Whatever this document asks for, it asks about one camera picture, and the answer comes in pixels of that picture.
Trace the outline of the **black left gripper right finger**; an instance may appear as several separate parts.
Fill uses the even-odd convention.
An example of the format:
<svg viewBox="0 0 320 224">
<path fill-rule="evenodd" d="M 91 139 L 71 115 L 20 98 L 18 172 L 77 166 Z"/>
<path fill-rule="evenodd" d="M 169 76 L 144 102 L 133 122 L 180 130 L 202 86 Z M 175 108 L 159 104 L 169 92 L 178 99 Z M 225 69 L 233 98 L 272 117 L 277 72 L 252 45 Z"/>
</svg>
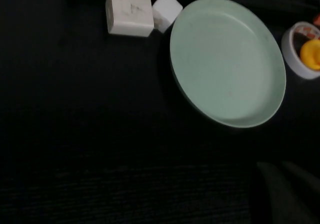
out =
<svg viewBox="0 0 320 224">
<path fill-rule="evenodd" d="M 292 161 L 283 161 L 281 164 L 294 192 L 320 221 L 320 176 Z"/>
</svg>

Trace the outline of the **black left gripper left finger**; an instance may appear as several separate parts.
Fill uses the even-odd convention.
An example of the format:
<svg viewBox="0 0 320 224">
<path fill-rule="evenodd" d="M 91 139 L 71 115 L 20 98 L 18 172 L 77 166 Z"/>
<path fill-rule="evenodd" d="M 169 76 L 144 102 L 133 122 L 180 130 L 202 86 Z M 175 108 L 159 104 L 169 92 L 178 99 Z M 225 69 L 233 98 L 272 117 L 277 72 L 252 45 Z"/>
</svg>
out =
<svg viewBox="0 0 320 224">
<path fill-rule="evenodd" d="M 250 181 L 249 207 L 253 224 L 308 224 L 310 211 L 273 164 L 257 162 Z"/>
</svg>

